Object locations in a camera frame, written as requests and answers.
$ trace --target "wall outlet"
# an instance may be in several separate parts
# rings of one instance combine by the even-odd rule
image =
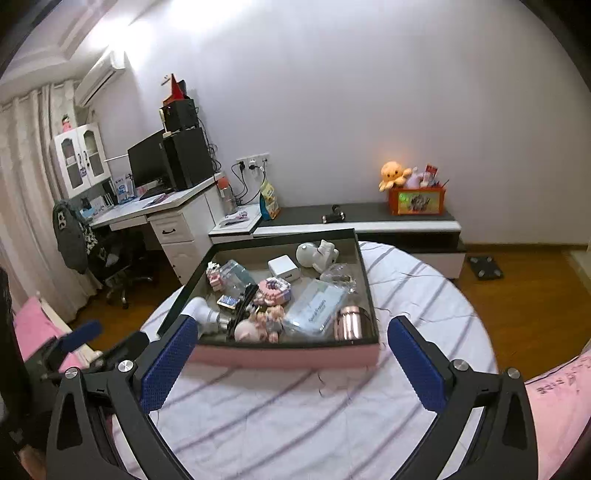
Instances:
[[[263,168],[264,164],[269,161],[271,155],[269,153],[260,153],[258,155],[249,155],[247,157],[238,158],[234,165],[238,165],[241,161],[251,170],[256,167]]]

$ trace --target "ceiling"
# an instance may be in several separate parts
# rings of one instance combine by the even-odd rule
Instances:
[[[81,79],[118,31],[159,0],[61,0],[0,78],[0,103],[50,82]]]

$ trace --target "blue gripper pad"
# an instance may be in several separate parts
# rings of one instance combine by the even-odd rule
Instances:
[[[447,403],[445,380],[399,317],[390,320],[388,344],[423,407],[441,413]]]
[[[197,322],[187,317],[142,378],[139,404],[145,413],[162,407],[196,343]]]
[[[70,353],[77,350],[82,345],[90,342],[103,333],[103,326],[98,320],[91,320],[84,325],[80,325],[73,332],[60,338],[60,350],[64,353]]]

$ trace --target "snack bag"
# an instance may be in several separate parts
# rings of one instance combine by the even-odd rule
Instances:
[[[280,208],[275,196],[275,189],[269,180],[265,180],[261,185],[259,205],[263,220],[273,220],[279,214]]]

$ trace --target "figurine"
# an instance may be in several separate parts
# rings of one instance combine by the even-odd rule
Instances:
[[[285,310],[281,305],[270,307],[265,312],[267,318],[267,334],[269,336],[269,343],[278,343],[279,334],[283,331],[283,318],[285,318]]]
[[[291,299],[291,285],[283,278],[270,277],[258,284],[253,303],[256,305],[281,305]]]
[[[220,275],[220,264],[215,262],[209,262],[207,264],[207,270],[205,275],[209,284],[212,286],[213,291],[222,291],[223,283]]]
[[[404,187],[407,178],[413,173],[410,168],[402,168],[402,165],[395,161],[389,161],[382,167],[382,181],[379,183],[379,191],[389,190],[392,187]]]
[[[62,133],[66,133],[72,130],[72,126],[70,125],[70,117],[66,114],[61,117],[61,131]]]
[[[318,273],[322,273],[336,262],[339,251],[334,244],[322,240],[319,247],[311,242],[301,244],[295,254],[295,258],[302,267],[313,267]]]

